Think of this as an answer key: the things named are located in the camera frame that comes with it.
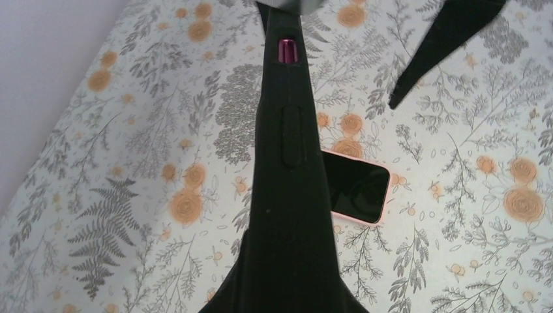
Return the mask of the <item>magenta phone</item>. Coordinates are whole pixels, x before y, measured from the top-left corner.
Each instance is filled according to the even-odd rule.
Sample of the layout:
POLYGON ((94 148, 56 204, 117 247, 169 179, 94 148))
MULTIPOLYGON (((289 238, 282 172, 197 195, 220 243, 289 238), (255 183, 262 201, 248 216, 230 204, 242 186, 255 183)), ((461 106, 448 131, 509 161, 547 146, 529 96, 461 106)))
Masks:
POLYGON ((298 62, 297 43, 292 38, 283 38, 278 42, 278 61, 284 64, 298 62))

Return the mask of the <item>black phone case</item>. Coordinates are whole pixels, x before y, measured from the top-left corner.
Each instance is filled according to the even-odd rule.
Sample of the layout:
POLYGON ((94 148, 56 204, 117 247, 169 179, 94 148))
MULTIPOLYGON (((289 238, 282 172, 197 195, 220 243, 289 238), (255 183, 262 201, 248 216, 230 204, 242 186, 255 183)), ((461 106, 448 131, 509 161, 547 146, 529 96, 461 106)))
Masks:
POLYGON ((339 274, 301 15, 319 1, 258 1, 265 33, 250 220, 204 312, 364 312, 339 274), (298 62, 278 61, 278 42, 298 62))

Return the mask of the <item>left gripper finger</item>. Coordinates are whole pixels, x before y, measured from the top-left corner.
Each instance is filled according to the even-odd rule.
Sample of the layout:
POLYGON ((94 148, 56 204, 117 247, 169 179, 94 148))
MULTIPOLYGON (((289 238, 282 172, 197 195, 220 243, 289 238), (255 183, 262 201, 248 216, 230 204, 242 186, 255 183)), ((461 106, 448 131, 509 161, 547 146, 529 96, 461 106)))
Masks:
POLYGON ((394 110, 428 71, 495 20, 506 0, 444 1, 389 97, 394 110))

